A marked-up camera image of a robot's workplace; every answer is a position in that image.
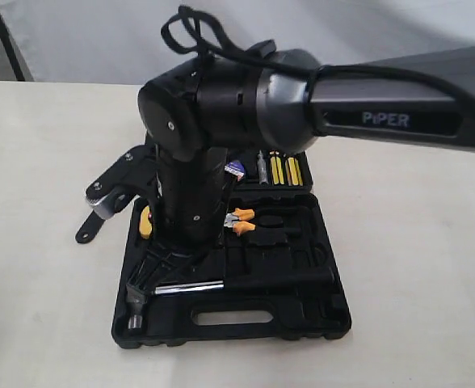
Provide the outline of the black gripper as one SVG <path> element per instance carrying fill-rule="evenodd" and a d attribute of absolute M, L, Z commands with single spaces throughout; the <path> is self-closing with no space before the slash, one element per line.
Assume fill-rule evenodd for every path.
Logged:
<path fill-rule="evenodd" d="M 221 274 L 204 273 L 213 245 L 183 247 L 166 240 L 150 239 L 128 244 L 132 268 L 129 291 L 154 291 L 161 284 L 179 285 L 221 280 Z"/>

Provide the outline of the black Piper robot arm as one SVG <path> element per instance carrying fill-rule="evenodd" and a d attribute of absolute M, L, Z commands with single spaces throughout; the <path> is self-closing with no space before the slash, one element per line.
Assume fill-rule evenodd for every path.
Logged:
<path fill-rule="evenodd" d="M 217 54 L 148 81 L 137 105 L 157 147 L 152 244 L 194 259 L 223 227 L 229 150 L 347 137 L 475 152 L 475 47 L 342 66 L 302 49 Z"/>

